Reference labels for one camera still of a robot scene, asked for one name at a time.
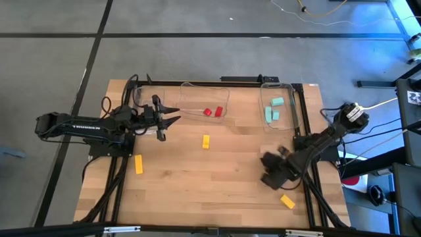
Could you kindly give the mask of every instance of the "light blue block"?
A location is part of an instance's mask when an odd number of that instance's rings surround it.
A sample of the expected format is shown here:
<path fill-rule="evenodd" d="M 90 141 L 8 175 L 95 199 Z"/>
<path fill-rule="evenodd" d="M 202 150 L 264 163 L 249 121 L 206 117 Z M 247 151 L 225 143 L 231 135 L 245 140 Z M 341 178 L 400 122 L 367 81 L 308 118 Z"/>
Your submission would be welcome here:
<path fill-rule="evenodd" d="M 273 120 L 279 120 L 279 111 L 277 110 L 272 110 L 272 119 Z"/>
<path fill-rule="evenodd" d="M 271 106 L 266 106 L 266 108 L 264 108 L 264 117 L 265 117 L 267 123 L 272 122 L 272 108 L 271 108 Z"/>
<path fill-rule="evenodd" d="M 270 101 L 270 104 L 271 104 L 272 106 L 283 105 L 283 104 L 284 104 L 284 99 L 283 99 L 282 97 L 272 99 L 272 100 Z"/>

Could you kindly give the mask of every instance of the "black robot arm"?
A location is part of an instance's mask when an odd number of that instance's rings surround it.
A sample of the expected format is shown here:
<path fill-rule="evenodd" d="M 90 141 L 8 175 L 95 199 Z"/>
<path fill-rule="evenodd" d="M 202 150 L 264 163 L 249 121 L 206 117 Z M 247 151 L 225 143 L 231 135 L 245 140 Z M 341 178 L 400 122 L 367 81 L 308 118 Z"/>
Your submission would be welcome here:
<path fill-rule="evenodd" d="M 37 118 L 35 133 L 42 140 L 61 135 L 84 138 L 89 144 L 102 144 L 109 147 L 122 146 L 128 142 L 128 135 L 144 135 L 148 128 L 157 127 L 157 139 L 165 141 L 164 130 L 176 122 L 180 116 L 163 119 L 163 114 L 179 111 L 161 104 L 157 95 L 152 97 L 152 106 L 143 105 L 143 112 L 123 105 L 109 113 L 108 117 L 80 117 L 65 113 L 47 113 Z"/>
<path fill-rule="evenodd" d="M 335 144 L 340 138 L 348 133 L 360 132 L 368 124 L 368 115 L 355 104 L 345 104 L 335 115 L 334 122 L 327 129 L 319 134 L 313 134 L 306 142 L 306 148 L 291 153 L 284 147 L 279 148 L 279 154 L 266 152 L 261 158 L 265 168 L 262 175 L 262 182 L 274 190 L 283 188 L 282 185 L 287 180 L 297 180 L 300 178 L 311 189 L 314 196 L 328 214 L 329 219 L 335 227 L 347 227 L 329 207 L 323 195 L 316 189 L 307 170 L 310 163 L 326 148 Z"/>

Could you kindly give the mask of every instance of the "table leg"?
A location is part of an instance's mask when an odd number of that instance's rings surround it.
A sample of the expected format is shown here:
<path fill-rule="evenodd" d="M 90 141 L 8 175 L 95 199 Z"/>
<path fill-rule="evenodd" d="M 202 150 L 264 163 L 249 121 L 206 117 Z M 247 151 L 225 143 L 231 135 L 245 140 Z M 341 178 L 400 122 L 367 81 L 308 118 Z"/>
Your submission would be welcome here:
<path fill-rule="evenodd" d="M 402 76 L 398 77 L 398 79 L 408 79 L 418 71 L 421 70 L 421 63 L 418 63 L 408 72 L 404 73 Z M 381 81 L 358 81 L 357 86 L 359 88 L 395 88 L 396 87 L 396 80 L 392 82 L 381 82 Z"/>

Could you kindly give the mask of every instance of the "small rectangular block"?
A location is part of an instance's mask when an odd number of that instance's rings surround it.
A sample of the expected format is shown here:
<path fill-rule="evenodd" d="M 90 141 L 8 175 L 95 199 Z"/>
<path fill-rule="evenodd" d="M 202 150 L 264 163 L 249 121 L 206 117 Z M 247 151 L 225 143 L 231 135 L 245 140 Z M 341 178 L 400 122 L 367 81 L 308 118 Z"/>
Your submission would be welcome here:
<path fill-rule="evenodd" d="M 287 197 L 285 194 L 284 195 L 282 195 L 282 197 L 281 197 L 281 201 L 287 206 L 287 207 L 289 207 L 290 209 L 293 209 L 294 208 L 294 206 L 295 206 L 295 203 L 293 202 L 293 201 L 291 201 L 290 200 L 290 198 L 289 197 Z"/>
<path fill-rule="evenodd" d="M 211 111 L 210 109 L 206 108 L 206 109 L 203 111 L 203 114 L 204 114 L 204 115 L 206 115 L 206 116 L 210 116 L 210 115 L 212 114 L 212 111 Z"/>
<path fill-rule="evenodd" d="M 143 174 L 142 155 L 134 156 L 134 167 L 136 169 L 136 174 Z"/>
<path fill-rule="evenodd" d="M 270 104 L 271 104 L 272 106 L 283 105 L 283 104 L 284 104 L 284 99 L 283 99 L 282 97 L 272 99 L 272 100 L 270 101 Z"/>
<path fill-rule="evenodd" d="M 210 140 L 210 136 L 209 135 L 203 135 L 203 145 L 202 148 L 203 149 L 209 149 L 209 140 Z"/>
<path fill-rule="evenodd" d="M 217 108 L 216 108 L 216 111 L 215 111 L 215 116 L 216 117 L 221 117 L 221 114 L 222 114 L 222 110 L 223 110 L 224 108 L 222 108 L 221 106 L 218 106 Z"/>
<path fill-rule="evenodd" d="M 272 108 L 271 108 L 271 106 L 266 106 L 266 108 L 264 108 L 264 117 L 265 117 L 267 123 L 272 122 Z"/>
<path fill-rule="evenodd" d="M 272 110 L 272 119 L 273 120 L 279 120 L 279 111 L 273 109 Z"/>

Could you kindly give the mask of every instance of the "red block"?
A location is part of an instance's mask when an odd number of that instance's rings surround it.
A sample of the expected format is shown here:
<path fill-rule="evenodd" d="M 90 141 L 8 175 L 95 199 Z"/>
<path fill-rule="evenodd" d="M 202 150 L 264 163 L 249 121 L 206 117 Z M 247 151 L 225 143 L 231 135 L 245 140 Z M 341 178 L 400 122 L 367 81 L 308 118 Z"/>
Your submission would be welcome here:
<path fill-rule="evenodd" d="M 218 108 L 216 108 L 215 116 L 216 117 L 221 117 L 221 114 L 222 114 L 222 110 L 223 109 L 224 108 L 222 108 L 221 106 L 218 106 Z"/>
<path fill-rule="evenodd" d="M 210 115 L 212 114 L 212 111 L 211 111 L 210 109 L 206 108 L 206 109 L 203 111 L 203 114 L 204 114 L 204 115 L 206 115 L 206 116 L 210 116 Z"/>

